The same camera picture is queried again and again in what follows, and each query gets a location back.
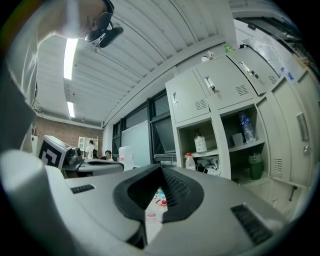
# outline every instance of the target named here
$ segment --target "brick wall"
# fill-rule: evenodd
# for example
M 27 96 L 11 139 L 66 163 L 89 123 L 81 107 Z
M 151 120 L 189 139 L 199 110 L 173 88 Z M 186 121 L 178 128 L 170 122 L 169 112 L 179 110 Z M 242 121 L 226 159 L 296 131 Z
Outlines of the brick wall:
M 98 157 L 100 158 L 104 155 L 102 154 L 102 130 L 51 121 L 38 116 L 35 118 L 35 126 L 35 135 L 39 136 L 41 140 L 44 139 L 44 135 L 51 135 L 72 147 L 78 147 L 79 137 L 94 139 L 98 137 Z

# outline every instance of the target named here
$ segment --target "white cup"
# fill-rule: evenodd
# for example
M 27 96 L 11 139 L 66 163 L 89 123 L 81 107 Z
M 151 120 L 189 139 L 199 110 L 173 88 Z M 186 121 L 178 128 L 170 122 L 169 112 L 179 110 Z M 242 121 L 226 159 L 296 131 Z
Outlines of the white cup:
M 244 144 L 244 137 L 242 136 L 242 133 L 236 133 L 232 135 L 232 138 L 233 138 L 234 145 L 236 147 Z

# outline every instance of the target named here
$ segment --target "ceiling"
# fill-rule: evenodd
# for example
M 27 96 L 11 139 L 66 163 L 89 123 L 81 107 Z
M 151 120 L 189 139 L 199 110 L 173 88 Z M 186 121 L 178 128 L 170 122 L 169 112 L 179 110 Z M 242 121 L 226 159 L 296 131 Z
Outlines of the ceiling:
M 232 21 L 228 2 L 224 5 L 220 0 L 112 2 L 112 22 L 124 28 L 123 34 L 98 53 L 79 40 L 72 80 L 63 78 L 67 40 L 53 36 L 41 44 L 35 106 L 45 117 L 100 127 L 103 121 L 110 120 L 120 102 L 127 102 L 133 92 L 136 94 L 134 88 L 147 86 L 164 73 L 164 66 L 169 63 L 188 58 L 186 53 L 191 48 L 194 52 L 195 45 L 204 47 L 202 42 L 210 42 L 217 35 L 225 37 L 224 19 Z M 74 103 L 73 119 L 69 118 L 67 101 Z

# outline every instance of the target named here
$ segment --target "ceiling light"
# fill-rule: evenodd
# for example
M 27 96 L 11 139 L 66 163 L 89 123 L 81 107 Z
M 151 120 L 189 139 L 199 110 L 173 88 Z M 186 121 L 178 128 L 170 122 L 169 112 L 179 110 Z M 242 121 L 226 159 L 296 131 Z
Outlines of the ceiling light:
M 77 43 L 78 39 L 76 38 L 68 38 L 66 40 L 63 64 L 63 77 L 65 79 L 71 80 L 72 78 L 72 67 L 74 65 Z
M 69 116 L 71 118 L 74 118 L 75 117 L 74 104 L 72 102 L 68 101 L 67 105 L 68 105 L 68 110 L 69 110 Z

